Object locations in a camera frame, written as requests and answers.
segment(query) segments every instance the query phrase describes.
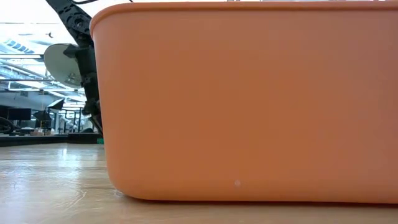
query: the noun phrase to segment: small white mark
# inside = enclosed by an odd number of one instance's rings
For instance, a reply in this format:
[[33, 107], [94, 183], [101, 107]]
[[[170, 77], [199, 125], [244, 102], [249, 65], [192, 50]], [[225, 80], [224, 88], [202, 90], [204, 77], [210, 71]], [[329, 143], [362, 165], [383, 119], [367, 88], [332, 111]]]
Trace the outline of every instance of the small white mark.
[[235, 180], [235, 187], [240, 187], [240, 186], [241, 186], [241, 181]]

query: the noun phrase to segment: wooden table surface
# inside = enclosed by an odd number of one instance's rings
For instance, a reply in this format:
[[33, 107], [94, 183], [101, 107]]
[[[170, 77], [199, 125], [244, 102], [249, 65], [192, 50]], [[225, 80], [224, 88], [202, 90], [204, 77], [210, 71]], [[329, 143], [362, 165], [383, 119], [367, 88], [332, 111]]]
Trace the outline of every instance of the wooden table surface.
[[114, 189], [100, 145], [0, 147], [0, 223], [398, 223], [398, 206], [145, 202]]

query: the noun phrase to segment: black robotic arm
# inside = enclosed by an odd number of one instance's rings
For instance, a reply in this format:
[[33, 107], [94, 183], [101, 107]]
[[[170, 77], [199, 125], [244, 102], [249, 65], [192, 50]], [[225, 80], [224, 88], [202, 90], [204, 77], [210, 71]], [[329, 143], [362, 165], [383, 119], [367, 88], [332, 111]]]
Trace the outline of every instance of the black robotic arm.
[[91, 17], [73, 0], [46, 1], [58, 14], [63, 25], [78, 45], [69, 45], [63, 54], [76, 59], [81, 76], [81, 86], [84, 88], [87, 98], [83, 114], [91, 115], [91, 122], [103, 135], [94, 42], [90, 36]]

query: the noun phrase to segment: ceiling light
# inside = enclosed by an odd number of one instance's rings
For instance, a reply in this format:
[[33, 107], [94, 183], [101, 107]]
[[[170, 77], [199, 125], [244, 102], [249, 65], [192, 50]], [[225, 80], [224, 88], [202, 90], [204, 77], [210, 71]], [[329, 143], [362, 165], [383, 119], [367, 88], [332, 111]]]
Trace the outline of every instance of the ceiling light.
[[60, 91], [60, 92], [63, 92], [63, 91], [81, 91], [81, 90], [75, 90], [75, 89], [56, 89], [56, 88], [54, 88], [54, 89], [51, 89], [51, 88], [47, 88], [47, 89], [42, 89], [43, 91]]
[[43, 58], [41, 55], [33, 55], [33, 54], [0, 54], [1, 59], [10, 59], [10, 58]]
[[63, 110], [78, 111], [80, 108], [62, 108]]
[[73, 108], [83, 108], [85, 107], [84, 105], [74, 105], [74, 104], [69, 104], [69, 103], [64, 103], [64, 107], [73, 107]]
[[7, 89], [8, 91], [40, 91], [39, 89]]
[[87, 98], [84, 97], [84, 96], [68, 96], [68, 98], [72, 99], [72, 100], [77, 100], [77, 101], [80, 101], [80, 102], [86, 102], [87, 101]]
[[61, 93], [57, 93], [57, 92], [54, 92], [54, 91], [49, 91], [49, 93], [53, 94], [54, 96], [59, 96], [59, 97], [64, 97], [64, 98], [67, 97], [67, 96], [65, 96], [65, 95], [63, 95]]
[[30, 87], [35, 87], [35, 88], [44, 88], [47, 87], [47, 85], [44, 85], [43, 83], [40, 82], [31, 82], [29, 80], [26, 81], [18, 81], [16, 83], [22, 84], [22, 85], [26, 85], [26, 86], [30, 86]]

